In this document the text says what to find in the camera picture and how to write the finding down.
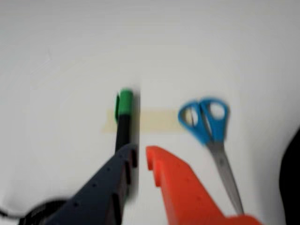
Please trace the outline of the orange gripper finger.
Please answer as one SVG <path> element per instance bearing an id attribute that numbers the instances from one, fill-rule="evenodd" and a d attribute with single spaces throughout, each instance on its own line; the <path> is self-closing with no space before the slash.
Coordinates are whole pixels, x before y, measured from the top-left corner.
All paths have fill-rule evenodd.
<path id="1" fill-rule="evenodd" d="M 158 146 L 147 146 L 148 169 L 161 189 L 171 225 L 258 225 L 250 215 L 225 216 L 190 165 Z"/>

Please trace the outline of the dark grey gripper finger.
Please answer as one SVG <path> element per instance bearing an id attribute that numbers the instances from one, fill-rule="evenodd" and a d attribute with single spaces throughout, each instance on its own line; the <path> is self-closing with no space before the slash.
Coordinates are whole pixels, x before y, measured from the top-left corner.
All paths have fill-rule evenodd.
<path id="1" fill-rule="evenodd" d="M 120 225 L 137 167 L 137 145 L 121 147 L 46 222 L 48 225 Z"/>

